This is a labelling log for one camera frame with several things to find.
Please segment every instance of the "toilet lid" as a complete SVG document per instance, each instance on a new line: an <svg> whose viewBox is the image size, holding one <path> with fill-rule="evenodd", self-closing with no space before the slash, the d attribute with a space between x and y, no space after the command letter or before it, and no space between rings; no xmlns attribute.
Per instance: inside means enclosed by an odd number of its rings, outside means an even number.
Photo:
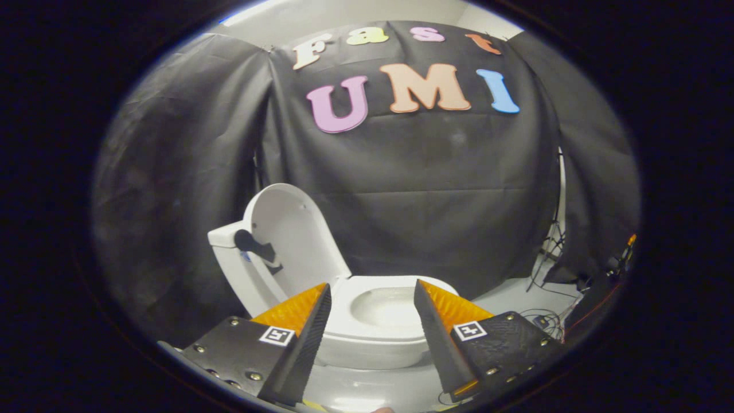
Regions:
<svg viewBox="0 0 734 413"><path fill-rule="evenodd" d="M423 276L353 276L339 281L324 335L372 342L425 340L413 305L416 279L452 293L447 283Z"/></svg>
<svg viewBox="0 0 734 413"><path fill-rule="evenodd" d="M272 244L276 254L272 265L248 253L253 266L266 284L273 290L282 289L286 297L349 277L321 210L299 188L290 184L266 187L249 202L243 220L255 241Z"/></svg>

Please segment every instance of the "peach letter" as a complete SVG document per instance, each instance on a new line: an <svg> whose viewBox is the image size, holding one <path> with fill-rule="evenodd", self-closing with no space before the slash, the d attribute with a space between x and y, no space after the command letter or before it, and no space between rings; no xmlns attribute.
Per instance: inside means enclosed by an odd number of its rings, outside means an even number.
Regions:
<svg viewBox="0 0 734 413"><path fill-rule="evenodd" d="M413 92L413 95L428 109L433 108L437 93L441 95L438 101L438 107L441 109L467 110L471 108L471 103L464 98L461 91L455 74L457 69L453 65L435 63L428 68L428 75L425 79L404 63L384 65L379 68L379 71L387 73L393 84L395 103L390 105L390 110L395 113L418 110L418 104L410 98L410 92Z"/></svg>
<svg viewBox="0 0 734 413"><path fill-rule="evenodd" d="M471 40L474 40L474 43L476 43L477 46L481 47L482 49L490 53L502 54L499 50L492 47L492 42L483 38L480 35L466 35L466 37L469 37Z"/></svg>

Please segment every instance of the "pink letter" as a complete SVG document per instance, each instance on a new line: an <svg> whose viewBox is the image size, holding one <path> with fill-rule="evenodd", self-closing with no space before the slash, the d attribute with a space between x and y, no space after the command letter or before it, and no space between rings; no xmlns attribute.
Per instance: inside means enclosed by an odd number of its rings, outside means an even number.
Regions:
<svg viewBox="0 0 734 413"><path fill-rule="evenodd" d="M410 30L413 38L421 42L443 42L446 38L438 34L438 30L432 27L413 27Z"/></svg>
<svg viewBox="0 0 734 413"><path fill-rule="evenodd" d="M343 118L337 118L331 106L330 96L334 91L333 86L323 86L306 95L306 99L311 101L313 119L319 129L326 133L339 133L354 129L364 122L367 118L365 82L367 82L367 76L355 76L341 83L341 86L349 91L349 100L352 103L352 113Z"/></svg>

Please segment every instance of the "yellow letter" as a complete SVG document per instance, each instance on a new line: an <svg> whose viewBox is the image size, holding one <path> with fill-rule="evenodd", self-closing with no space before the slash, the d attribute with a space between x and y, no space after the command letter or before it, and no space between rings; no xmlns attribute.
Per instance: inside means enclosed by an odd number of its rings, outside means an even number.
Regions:
<svg viewBox="0 0 734 413"><path fill-rule="evenodd" d="M317 61L319 56L313 53L321 53L326 50L326 43L324 43L324 41L329 40L330 38L331 35L329 33L325 33L321 36L314 37L306 43L302 43L294 47L293 51L296 52L296 64L293 66L293 70L298 70Z"/></svg>
<svg viewBox="0 0 734 413"><path fill-rule="evenodd" d="M441 109L467 110L471 108L471 103L464 98L461 91L455 74L457 69L453 65L442 63L431 65L425 79L403 63L384 65L379 68L379 71L387 73L393 84L395 103L390 105L390 110L395 113L418 110L418 104L410 98L410 92L413 92L413 95L428 109L433 108L437 93L441 95L438 101L438 107Z"/></svg>
<svg viewBox="0 0 734 413"><path fill-rule="evenodd" d="M353 46L366 43L382 43L390 38L385 36L385 32L379 27L363 27L362 29L352 30L349 35L351 37L346 39L346 44Z"/></svg>

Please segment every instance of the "toilet bowl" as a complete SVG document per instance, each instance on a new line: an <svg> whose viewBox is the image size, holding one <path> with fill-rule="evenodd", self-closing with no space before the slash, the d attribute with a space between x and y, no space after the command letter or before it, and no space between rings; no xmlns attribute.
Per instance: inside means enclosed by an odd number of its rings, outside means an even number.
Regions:
<svg viewBox="0 0 734 413"><path fill-rule="evenodd" d="M257 243L270 244L275 257L240 251L234 234L241 229ZM319 208L289 184L260 191L242 221L210 231L208 239L252 317L318 284L330 284L331 313L316 354L318 364L364 370L414 365L428 351L413 306L415 281L456 294L451 285L431 277L353 276Z"/></svg>

